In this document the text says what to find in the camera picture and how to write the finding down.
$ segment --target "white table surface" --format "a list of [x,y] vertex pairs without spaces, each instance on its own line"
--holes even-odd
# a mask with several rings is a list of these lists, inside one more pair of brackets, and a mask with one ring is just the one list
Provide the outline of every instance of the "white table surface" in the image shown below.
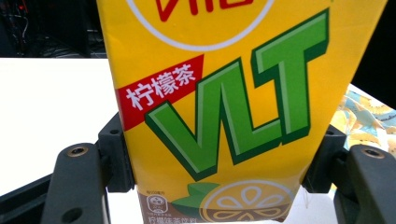
[[[52,173],[64,148],[94,143],[117,111],[107,59],[0,59],[0,195]],[[135,191],[110,193],[109,207],[113,224],[143,223]],[[284,223],[337,223],[331,197],[301,189]]]

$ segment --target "green vlt letters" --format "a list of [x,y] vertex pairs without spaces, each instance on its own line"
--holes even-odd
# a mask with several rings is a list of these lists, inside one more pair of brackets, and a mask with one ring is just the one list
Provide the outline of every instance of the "green vlt letters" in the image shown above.
[[168,102],[146,115],[146,123],[196,180],[218,167],[220,122],[233,164],[307,136],[310,129],[306,64],[325,53],[328,10],[290,29],[252,52],[255,87],[276,84],[278,118],[253,128],[240,60],[198,83],[195,135]]

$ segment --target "carton packaging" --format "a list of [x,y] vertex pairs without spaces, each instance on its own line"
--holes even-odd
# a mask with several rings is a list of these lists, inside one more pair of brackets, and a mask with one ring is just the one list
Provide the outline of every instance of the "carton packaging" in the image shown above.
[[144,222],[283,221],[385,4],[98,0]]

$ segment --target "yellow juice box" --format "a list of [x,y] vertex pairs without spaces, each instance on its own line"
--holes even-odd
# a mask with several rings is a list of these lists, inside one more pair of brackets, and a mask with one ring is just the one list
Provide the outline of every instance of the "yellow juice box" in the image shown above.
[[384,0],[98,0],[145,223],[283,221]]

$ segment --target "red label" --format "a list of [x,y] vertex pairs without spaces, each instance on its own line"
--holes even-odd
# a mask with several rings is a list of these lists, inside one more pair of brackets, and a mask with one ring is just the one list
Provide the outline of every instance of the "red label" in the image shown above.
[[157,105],[172,104],[195,91],[203,66],[204,55],[200,55],[117,89],[124,131],[143,122],[145,114]]

